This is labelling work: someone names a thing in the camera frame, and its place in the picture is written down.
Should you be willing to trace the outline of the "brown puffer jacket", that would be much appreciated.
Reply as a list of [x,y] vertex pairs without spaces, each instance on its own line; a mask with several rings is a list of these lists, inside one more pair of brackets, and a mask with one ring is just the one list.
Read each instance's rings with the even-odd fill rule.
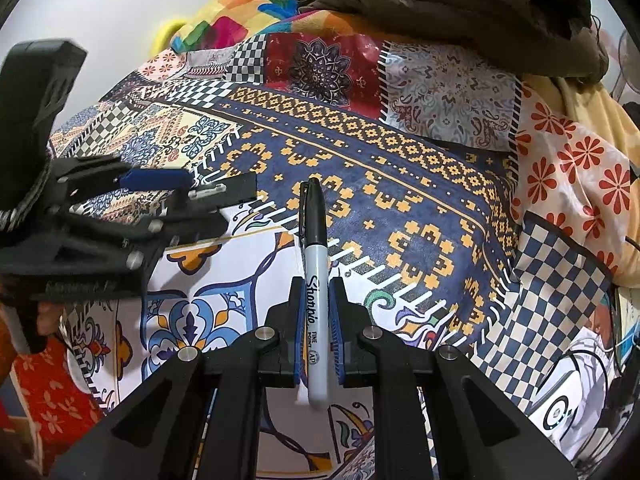
[[464,44],[514,74],[596,84],[608,54],[590,0],[297,0],[299,10],[359,14],[394,34]]

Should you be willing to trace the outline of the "yellow curved tube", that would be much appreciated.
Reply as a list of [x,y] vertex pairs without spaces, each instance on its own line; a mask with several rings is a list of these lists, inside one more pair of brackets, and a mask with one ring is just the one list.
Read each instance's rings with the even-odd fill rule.
[[186,18],[170,18],[160,24],[160,28],[154,32],[149,57],[152,58],[167,49],[170,46],[171,38],[187,22]]

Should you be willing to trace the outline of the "colourful block fleece blanket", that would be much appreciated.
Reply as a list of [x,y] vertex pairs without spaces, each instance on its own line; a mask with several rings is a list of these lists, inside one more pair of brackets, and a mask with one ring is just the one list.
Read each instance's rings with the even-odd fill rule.
[[300,12],[298,0],[210,0],[193,18],[172,25],[166,46],[177,53],[222,49],[258,34],[301,32],[318,36],[351,34],[355,26],[327,10]]

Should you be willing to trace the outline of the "black card with clip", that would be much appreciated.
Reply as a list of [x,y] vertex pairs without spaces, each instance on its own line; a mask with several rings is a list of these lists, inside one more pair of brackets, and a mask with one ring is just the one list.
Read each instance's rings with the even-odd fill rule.
[[254,172],[224,178],[200,185],[188,192],[190,203],[200,209],[213,210],[252,202],[257,198],[257,176]]

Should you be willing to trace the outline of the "white standing fan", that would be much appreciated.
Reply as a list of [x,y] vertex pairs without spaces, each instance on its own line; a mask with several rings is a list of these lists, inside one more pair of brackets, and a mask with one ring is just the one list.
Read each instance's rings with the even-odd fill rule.
[[640,78],[640,53],[634,40],[626,30],[620,35],[617,46],[618,74],[611,91],[611,96],[615,101],[619,101],[623,96],[625,88],[628,87],[634,93],[639,92]]

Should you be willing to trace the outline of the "black Sharpie marker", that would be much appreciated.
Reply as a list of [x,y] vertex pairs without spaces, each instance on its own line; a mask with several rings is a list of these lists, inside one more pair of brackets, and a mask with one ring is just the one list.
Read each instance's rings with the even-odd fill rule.
[[306,363],[309,404],[314,408],[329,401],[330,322],[329,267],[326,205],[317,178],[300,187],[300,239],[304,245]]

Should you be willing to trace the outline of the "patchwork patterned bedspread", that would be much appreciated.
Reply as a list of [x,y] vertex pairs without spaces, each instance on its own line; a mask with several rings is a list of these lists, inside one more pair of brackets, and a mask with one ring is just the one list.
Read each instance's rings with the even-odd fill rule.
[[1,69],[1,277],[105,417],[55,479],[580,479],[572,342],[634,170],[461,51],[260,35],[51,127],[85,61]]

